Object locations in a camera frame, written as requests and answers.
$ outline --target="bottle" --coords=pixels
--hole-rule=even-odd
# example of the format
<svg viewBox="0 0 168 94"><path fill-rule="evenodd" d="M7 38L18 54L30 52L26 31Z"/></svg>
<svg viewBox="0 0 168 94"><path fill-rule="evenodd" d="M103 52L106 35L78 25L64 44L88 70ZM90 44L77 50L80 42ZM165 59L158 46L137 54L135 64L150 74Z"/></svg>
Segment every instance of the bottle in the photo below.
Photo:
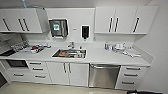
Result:
<svg viewBox="0 0 168 94"><path fill-rule="evenodd" d="M105 48L105 50L108 50L108 43L107 42L105 43L104 48Z"/></svg>

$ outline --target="drawer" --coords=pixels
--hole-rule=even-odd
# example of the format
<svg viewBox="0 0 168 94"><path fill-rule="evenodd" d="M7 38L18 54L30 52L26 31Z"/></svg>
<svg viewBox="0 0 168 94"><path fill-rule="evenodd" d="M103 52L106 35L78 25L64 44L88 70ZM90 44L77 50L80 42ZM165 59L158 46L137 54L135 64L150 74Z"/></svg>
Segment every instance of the drawer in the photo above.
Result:
<svg viewBox="0 0 168 94"><path fill-rule="evenodd" d="M146 67L136 67L136 66L121 66L121 71L136 71L136 72L142 72L146 71Z"/></svg>
<svg viewBox="0 0 168 94"><path fill-rule="evenodd" d="M51 84L49 74L30 72L22 73L10 71L6 71L6 73L12 81Z"/></svg>
<svg viewBox="0 0 168 94"><path fill-rule="evenodd" d="M32 74L32 82L34 83L44 83L51 84L51 79L49 74Z"/></svg>
<svg viewBox="0 0 168 94"><path fill-rule="evenodd" d="M121 70L119 72L118 77L119 78L141 79L141 78L143 78L144 74L145 74L145 71L144 72L139 72L139 71L124 71L124 70Z"/></svg>
<svg viewBox="0 0 168 94"><path fill-rule="evenodd" d="M139 84L138 79L118 79L115 89L135 90Z"/></svg>
<svg viewBox="0 0 168 94"><path fill-rule="evenodd" d="M6 71L6 73L12 81L31 82L31 77L28 73L10 71Z"/></svg>
<svg viewBox="0 0 168 94"><path fill-rule="evenodd" d="M26 61L28 66L40 66L40 67L45 67L46 62L45 61Z"/></svg>
<svg viewBox="0 0 168 94"><path fill-rule="evenodd" d="M48 73L47 67L40 67L40 66L30 66L29 67L31 72L38 72L38 73Z"/></svg>

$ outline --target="kitchen counter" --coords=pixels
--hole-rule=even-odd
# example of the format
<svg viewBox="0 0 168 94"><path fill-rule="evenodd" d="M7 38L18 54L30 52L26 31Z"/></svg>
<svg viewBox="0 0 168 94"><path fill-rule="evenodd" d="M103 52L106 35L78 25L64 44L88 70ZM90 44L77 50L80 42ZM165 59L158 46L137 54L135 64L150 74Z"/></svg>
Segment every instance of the kitchen counter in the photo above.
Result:
<svg viewBox="0 0 168 94"><path fill-rule="evenodd" d="M32 54L31 52L17 52L11 56L0 56L0 59L150 66L150 64L141 57L132 58L124 54L118 54L112 51L104 50L103 48L86 49L86 57L84 59L52 57L59 49L66 49L66 48L58 48L58 47L45 48L43 51L36 54Z"/></svg>

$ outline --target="wall-mounted dispenser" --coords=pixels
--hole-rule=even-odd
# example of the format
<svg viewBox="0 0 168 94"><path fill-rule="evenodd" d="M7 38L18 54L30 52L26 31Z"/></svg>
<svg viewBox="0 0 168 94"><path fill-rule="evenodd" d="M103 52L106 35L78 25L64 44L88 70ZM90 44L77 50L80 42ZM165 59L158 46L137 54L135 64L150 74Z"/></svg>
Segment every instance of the wall-mounted dispenser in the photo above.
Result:
<svg viewBox="0 0 168 94"><path fill-rule="evenodd" d="M68 23L66 19L49 20L52 37L66 37L68 35Z"/></svg>
<svg viewBox="0 0 168 94"><path fill-rule="evenodd" d="M82 37L84 40L89 37L89 26L82 26Z"/></svg>

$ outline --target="floor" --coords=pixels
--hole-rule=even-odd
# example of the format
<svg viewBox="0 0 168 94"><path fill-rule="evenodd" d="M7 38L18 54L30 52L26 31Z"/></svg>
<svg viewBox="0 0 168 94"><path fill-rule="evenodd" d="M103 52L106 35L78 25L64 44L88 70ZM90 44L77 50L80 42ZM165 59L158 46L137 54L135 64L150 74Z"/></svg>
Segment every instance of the floor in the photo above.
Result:
<svg viewBox="0 0 168 94"><path fill-rule="evenodd" d="M13 82L0 88L0 94L126 94L126 91Z"/></svg>

